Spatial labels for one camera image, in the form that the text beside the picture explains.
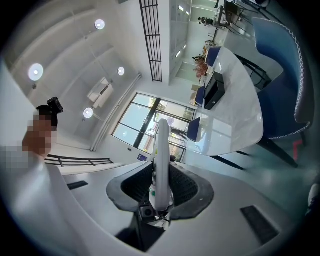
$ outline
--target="black hat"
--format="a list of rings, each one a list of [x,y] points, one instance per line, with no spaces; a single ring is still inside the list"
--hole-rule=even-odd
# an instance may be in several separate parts
[[[54,112],[53,109],[48,105],[41,105],[36,109],[39,111],[39,115],[46,116],[46,118],[49,118],[49,120],[51,120],[52,130],[55,131],[58,126],[58,116],[56,112]]]

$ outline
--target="pipe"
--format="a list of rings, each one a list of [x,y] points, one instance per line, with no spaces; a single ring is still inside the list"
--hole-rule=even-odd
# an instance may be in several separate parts
[[[131,83],[131,85],[128,87],[128,89],[125,91],[125,93],[122,95],[122,97],[119,99],[119,101],[117,102],[117,104],[114,106],[114,108],[112,109],[111,113],[108,115],[108,117],[105,119],[103,125],[100,128],[100,131],[98,133],[98,135],[95,137],[95,140],[90,148],[90,151],[97,151],[98,146],[101,143],[101,140],[103,139],[103,137],[105,136],[107,129],[109,128],[110,122],[112,120],[112,118],[114,117],[115,113],[117,112],[118,108],[120,107],[120,105],[122,104],[123,100],[125,99],[125,97],[129,94],[129,92],[131,91],[131,89],[135,86],[135,84],[141,79],[142,75],[141,73],[139,73],[136,78],[134,79],[134,81]]]

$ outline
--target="blue chair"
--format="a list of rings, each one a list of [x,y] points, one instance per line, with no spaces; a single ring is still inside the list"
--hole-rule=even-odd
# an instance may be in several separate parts
[[[202,86],[196,91],[195,103],[200,107],[202,107],[204,103],[205,89],[206,87]]]
[[[258,93],[264,128],[260,145],[297,167],[293,159],[270,140],[301,133],[313,122],[315,100],[308,61],[287,27],[262,18],[253,18],[252,23],[259,53],[283,68],[283,73]]]
[[[209,49],[209,52],[207,53],[206,61],[205,63],[212,67],[217,59],[217,56],[219,54],[221,47],[212,47]]]

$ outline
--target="camera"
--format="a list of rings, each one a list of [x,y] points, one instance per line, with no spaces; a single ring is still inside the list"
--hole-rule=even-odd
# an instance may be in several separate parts
[[[49,99],[47,102],[48,106],[52,109],[55,114],[60,114],[64,111],[64,108],[61,106],[60,101],[57,97]]]

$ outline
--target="white ceiling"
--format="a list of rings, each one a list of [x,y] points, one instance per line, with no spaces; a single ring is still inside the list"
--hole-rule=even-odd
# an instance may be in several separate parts
[[[115,35],[115,30],[121,32],[119,14],[113,12],[116,5],[115,0],[47,2],[20,24],[4,52],[26,96],[37,84],[33,105],[58,97],[64,108],[59,128],[86,140],[94,140],[102,125],[97,118],[83,121],[84,109],[93,105],[87,98],[91,88],[103,77],[112,82],[114,93],[103,108],[95,110],[105,119],[138,74],[126,59],[128,49]],[[105,21],[103,30],[95,28],[97,19]],[[37,82],[28,77],[34,63],[44,68]],[[123,76],[118,75],[119,67],[125,69]]]

